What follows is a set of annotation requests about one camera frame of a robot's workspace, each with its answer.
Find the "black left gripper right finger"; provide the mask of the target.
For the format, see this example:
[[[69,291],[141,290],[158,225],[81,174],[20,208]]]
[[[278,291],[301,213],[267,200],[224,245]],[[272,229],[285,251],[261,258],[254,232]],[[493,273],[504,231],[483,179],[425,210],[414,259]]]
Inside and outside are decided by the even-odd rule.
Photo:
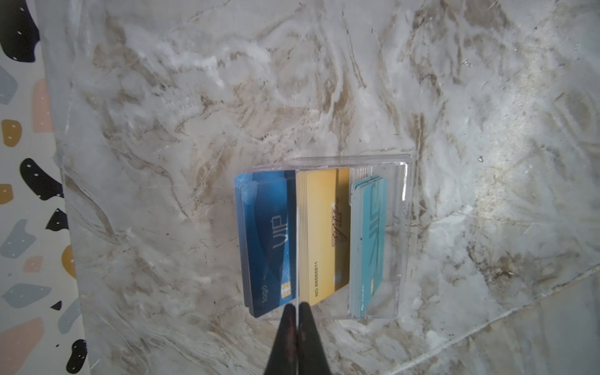
[[[299,374],[331,375],[317,325],[307,302],[301,302],[298,307],[297,353]]]

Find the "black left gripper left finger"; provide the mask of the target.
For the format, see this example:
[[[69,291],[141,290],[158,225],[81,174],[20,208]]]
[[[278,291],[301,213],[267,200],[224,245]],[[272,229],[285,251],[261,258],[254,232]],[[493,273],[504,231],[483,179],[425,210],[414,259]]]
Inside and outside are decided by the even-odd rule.
[[[297,372],[296,308],[284,307],[279,328],[265,368],[265,375],[295,375]]]

